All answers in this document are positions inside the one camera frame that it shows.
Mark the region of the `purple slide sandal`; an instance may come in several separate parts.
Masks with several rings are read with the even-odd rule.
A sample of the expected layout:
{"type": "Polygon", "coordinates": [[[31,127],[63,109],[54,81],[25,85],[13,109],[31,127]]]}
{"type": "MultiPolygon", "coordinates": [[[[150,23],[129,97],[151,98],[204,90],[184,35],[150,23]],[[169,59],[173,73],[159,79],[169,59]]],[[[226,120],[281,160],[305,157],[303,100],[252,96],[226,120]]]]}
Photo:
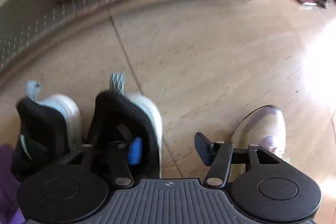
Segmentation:
{"type": "Polygon", "coordinates": [[[17,202],[17,190],[20,182],[11,173],[13,149],[1,144],[1,223],[25,223],[26,220],[17,202]]]}

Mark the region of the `white lilac worn sneaker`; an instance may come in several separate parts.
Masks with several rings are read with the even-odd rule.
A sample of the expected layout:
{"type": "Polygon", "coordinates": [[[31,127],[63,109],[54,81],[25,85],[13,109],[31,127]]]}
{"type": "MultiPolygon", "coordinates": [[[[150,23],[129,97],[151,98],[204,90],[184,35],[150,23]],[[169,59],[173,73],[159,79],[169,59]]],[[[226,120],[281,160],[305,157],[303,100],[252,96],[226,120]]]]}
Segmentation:
{"type": "Polygon", "coordinates": [[[249,113],[234,129],[230,142],[236,148],[255,143],[282,159],[286,148],[286,125],[282,111],[274,105],[249,113]]]}

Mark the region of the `grey perforated shoe rack shelf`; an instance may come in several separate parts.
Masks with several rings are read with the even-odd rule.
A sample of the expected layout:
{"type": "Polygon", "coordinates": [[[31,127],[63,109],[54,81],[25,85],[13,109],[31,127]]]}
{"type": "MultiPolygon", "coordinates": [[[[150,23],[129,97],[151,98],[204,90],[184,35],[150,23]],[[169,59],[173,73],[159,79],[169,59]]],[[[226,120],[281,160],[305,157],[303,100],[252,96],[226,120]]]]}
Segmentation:
{"type": "Polygon", "coordinates": [[[32,51],[59,33],[74,33],[105,9],[114,14],[169,0],[9,0],[1,6],[1,83],[28,63],[32,51]]]}

